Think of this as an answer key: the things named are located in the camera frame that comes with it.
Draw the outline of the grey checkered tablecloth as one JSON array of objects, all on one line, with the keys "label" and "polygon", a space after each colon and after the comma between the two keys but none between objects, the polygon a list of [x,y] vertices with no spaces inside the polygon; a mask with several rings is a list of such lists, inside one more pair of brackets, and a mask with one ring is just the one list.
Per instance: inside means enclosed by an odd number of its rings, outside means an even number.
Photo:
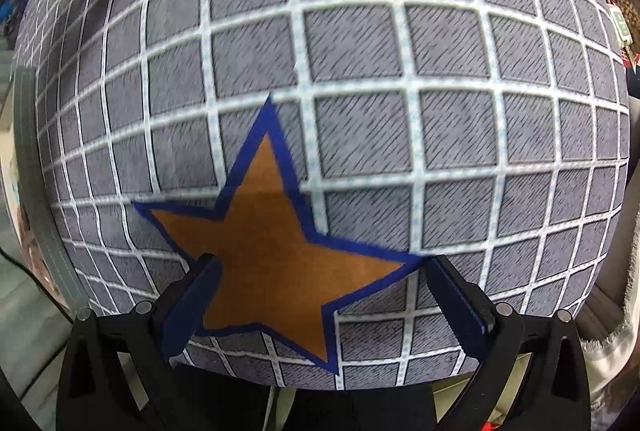
[{"label": "grey checkered tablecloth", "polygon": [[[291,287],[339,243],[448,255],[532,315],[582,307],[629,159],[605,0],[28,0],[14,129],[65,301],[157,298],[195,259],[145,217],[240,233]],[[240,229],[221,202],[239,202]]]}]

